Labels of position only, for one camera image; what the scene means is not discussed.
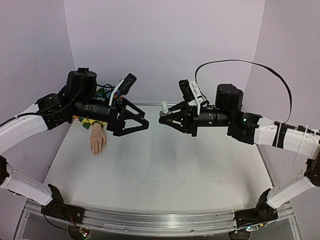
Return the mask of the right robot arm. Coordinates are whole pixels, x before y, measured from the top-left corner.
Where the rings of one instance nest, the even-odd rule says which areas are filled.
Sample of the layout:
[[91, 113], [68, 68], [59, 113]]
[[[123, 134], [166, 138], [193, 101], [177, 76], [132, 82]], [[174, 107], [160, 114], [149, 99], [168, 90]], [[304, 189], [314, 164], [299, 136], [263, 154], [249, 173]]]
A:
[[272, 121], [259, 114], [242, 112], [243, 91], [232, 84], [217, 86], [215, 104], [205, 106], [195, 81], [181, 80], [183, 101], [168, 107], [161, 103], [159, 123], [195, 137], [199, 127], [226, 127], [227, 135], [239, 142], [272, 146], [303, 155], [306, 169], [288, 183], [265, 190], [256, 207], [234, 212], [235, 228], [266, 224], [278, 219], [277, 209], [299, 194], [320, 185], [320, 132], [302, 125]]

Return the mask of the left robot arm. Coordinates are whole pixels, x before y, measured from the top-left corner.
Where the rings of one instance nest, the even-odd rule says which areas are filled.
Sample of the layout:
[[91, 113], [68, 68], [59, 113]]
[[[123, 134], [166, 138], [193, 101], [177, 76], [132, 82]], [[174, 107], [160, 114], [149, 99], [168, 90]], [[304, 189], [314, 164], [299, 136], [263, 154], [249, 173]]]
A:
[[[116, 137], [148, 129], [144, 111], [124, 97], [114, 97], [116, 92], [127, 95], [136, 80], [130, 73], [113, 88], [109, 99], [96, 99], [97, 74], [83, 67], [69, 72], [66, 85], [59, 93], [38, 99], [22, 113], [1, 123], [0, 152], [6, 152], [33, 135], [72, 123], [74, 116], [104, 122], [106, 129]], [[64, 203], [56, 186], [19, 175], [3, 156], [0, 158], [0, 187], [39, 203], [48, 216], [61, 219], [68, 213], [69, 205]]]

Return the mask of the glitter nail polish bottle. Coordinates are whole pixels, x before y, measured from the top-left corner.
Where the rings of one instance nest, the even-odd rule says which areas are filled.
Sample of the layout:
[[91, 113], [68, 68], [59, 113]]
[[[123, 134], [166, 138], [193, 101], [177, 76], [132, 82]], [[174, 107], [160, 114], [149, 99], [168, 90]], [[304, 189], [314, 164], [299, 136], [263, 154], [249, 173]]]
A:
[[170, 114], [171, 114], [170, 111], [168, 111], [168, 112], [163, 112], [163, 111], [161, 111], [161, 112], [159, 113], [159, 116], [160, 116], [161, 118], [164, 118], [164, 117], [166, 117], [166, 116], [169, 116]]

